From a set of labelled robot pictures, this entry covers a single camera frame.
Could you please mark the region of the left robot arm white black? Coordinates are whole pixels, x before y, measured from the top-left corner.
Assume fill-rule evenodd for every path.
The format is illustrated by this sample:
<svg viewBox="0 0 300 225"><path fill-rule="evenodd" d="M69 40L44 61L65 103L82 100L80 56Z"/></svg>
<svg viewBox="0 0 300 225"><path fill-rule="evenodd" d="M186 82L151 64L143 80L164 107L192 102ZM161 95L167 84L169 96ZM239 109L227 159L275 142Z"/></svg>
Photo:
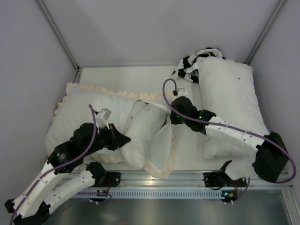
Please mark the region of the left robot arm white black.
<svg viewBox="0 0 300 225"><path fill-rule="evenodd" d="M92 162L75 178L57 187L63 178L83 164L86 156L102 149L115 151L130 141L113 124L102 128L94 123L82 124L69 141L55 147L24 193L5 202L5 208L12 215L9 223L42 225L65 201L86 188L105 182L107 171L100 162Z"/></svg>

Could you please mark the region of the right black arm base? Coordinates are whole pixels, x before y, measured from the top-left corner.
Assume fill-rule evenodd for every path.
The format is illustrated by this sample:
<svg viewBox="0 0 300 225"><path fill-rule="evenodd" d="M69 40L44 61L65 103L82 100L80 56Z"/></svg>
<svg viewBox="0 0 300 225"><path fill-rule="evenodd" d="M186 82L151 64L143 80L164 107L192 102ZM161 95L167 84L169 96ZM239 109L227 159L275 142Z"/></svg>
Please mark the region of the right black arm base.
<svg viewBox="0 0 300 225"><path fill-rule="evenodd" d="M233 187L233 188L246 187L247 182L245 178L232 180L225 173L225 169L231 162L232 162L231 160L226 161L218 171L205 172L203 174L205 186L207 188L212 188L214 190L219 190L221 188L227 188L227 187Z"/></svg>

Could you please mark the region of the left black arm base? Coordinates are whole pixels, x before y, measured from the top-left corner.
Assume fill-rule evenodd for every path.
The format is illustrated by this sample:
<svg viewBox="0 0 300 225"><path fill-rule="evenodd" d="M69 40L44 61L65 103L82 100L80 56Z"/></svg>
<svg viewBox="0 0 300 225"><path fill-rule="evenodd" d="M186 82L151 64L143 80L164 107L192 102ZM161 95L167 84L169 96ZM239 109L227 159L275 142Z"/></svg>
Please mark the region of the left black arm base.
<svg viewBox="0 0 300 225"><path fill-rule="evenodd" d="M96 183L93 187L97 188L115 188L120 184L121 180L121 173L120 172L108 172L106 177L104 178L103 182Z"/></svg>

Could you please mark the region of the grey cream ruffled pillowcase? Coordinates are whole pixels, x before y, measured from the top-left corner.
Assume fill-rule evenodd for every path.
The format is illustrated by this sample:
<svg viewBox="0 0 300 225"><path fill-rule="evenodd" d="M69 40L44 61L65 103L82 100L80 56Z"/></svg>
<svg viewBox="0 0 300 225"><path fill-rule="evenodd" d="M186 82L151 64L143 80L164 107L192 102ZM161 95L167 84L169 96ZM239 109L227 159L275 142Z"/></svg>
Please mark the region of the grey cream ruffled pillowcase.
<svg viewBox="0 0 300 225"><path fill-rule="evenodd" d="M160 93L115 93L91 85L68 83L66 95L62 102L58 104L52 125L46 135L45 148L47 154L51 154L56 146L68 141L73 136L74 131L83 123L92 122L91 110L109 109L111 115L108 122L112 123L120 133L125 135L128 115L133 104L138 100L160 106L168 113L164 125L151 142L151 149L146 153L145 167L141 169L155 178L168 177L175 162L173 127L169 119L170 110ZM122 156L121 148L115 151L102 149L93 153L91 158L102 163L124 162L128 164Z"/></svg>

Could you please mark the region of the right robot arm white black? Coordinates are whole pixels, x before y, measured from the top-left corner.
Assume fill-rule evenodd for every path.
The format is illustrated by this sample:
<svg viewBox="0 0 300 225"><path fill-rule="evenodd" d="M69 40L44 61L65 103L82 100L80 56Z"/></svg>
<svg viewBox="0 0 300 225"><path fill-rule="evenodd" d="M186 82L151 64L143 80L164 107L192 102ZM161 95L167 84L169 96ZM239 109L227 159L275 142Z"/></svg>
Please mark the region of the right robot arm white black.
<svg viewBox="0 0 300 225"><path fill-rule="evenodd" d="M281 136L275 132L259 135L226 122L208 110L197 110L189 98L181 96L169 104L171 123L185 124L192 131L215 137L244 150L248 157L225 162L222 171L232 180L258 176L260 179L278 183L286 166L288 152Z"/></svg>

